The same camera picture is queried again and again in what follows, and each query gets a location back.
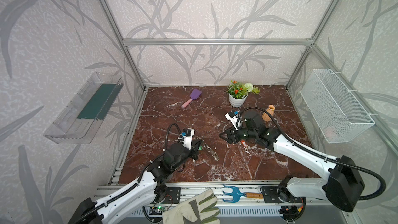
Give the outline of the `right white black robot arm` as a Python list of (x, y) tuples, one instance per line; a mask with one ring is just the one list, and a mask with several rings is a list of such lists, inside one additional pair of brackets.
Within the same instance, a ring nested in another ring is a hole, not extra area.
[(258, 107), (249, 107), (242, 112), (227, 113), (225, 118), (232, 127), (221, 132), (220, 138), (229, 144), (254, 141), (319, 176), (319, 179), (286, 176), (276, 191), (280, 201), (289, 203), (295, 198), (314, 198), (352, 212), (358, 201), (375, 199), (386, 190), (387, 184), (379, 174), (357, 166), (347, 156), (337, 158), (310, 148), (288, 136), (277, 123), (268, 128), (258, 111)]

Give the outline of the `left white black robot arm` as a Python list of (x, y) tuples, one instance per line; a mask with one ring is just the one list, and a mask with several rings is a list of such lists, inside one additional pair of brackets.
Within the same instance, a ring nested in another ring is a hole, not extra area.
[(165, 183), (189, 159), (198, 159), (202, 143), (203, 140), (194, 140), (190, 148), (182, 143), (172, 144), (134, 181), (96, 201), (87, 198), (81, 202), (69, 223), (117, 224), (135, 210), (163, 200), (167, 189)]

